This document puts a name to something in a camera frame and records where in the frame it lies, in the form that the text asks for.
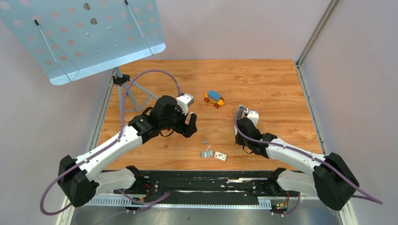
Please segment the white staple box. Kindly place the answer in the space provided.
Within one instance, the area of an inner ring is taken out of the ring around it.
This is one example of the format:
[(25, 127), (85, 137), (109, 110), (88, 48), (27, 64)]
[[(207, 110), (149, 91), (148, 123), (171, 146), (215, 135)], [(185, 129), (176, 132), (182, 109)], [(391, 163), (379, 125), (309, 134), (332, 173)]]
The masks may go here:
[(226, 161), (227, 155), (221, 152), (216, 151), (214, 154), (214, 158), (222, 160), (222, 161)]

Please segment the grey white stapler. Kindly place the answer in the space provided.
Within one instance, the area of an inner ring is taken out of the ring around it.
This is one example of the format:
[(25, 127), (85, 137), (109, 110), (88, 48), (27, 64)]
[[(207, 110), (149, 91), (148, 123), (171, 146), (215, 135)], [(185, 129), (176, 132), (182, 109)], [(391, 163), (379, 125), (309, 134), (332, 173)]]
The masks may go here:
[(244, 105), (239, 105), (236, 115), (235, 115), (235, 121), (234, 121), (234, 130), (235, 130), (235, 135), (238, 134), (237, 131), (237, 121), (243, 117), (246, 117), (247, 114), (249, 113), (249, 109), (246, 108)]

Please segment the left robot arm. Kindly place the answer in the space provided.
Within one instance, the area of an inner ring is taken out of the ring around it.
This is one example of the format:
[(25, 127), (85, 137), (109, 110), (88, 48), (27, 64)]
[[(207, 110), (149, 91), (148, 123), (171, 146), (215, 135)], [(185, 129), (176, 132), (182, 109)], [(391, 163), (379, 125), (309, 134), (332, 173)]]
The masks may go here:
[(81, 207), (94, 196), (117, 189), (140, 193), (144, 187), (143, 174), (136, 167), (111, 172), (104, 169), (163, 130), (191, 137), (197, 132), (197, 115), (188, 112), (193, 103), (194, 97), (188, 93), (176, 98), (164, 95), (99, 147), (76, 158), (65, 156), (59, 165), (59, 174), (63, 177), (57, 183), (71, 204)]

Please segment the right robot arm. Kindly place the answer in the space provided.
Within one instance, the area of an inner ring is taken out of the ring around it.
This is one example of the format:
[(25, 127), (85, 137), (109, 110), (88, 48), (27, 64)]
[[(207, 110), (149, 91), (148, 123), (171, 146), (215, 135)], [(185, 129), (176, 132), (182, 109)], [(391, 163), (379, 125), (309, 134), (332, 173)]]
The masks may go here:
[(314, 195), (330, 209), (340, 211), (359, 188), (358, 180), (336, 153), (316, 154), (297, 148), (276, 135), (262, 134), (247, 117), (237, 119), (235, 128), (238, 145), (248, 147), (252, 154), (282, 161), (299, 170), (276, 169), (268, 182), (273, 195), (285, 191)]

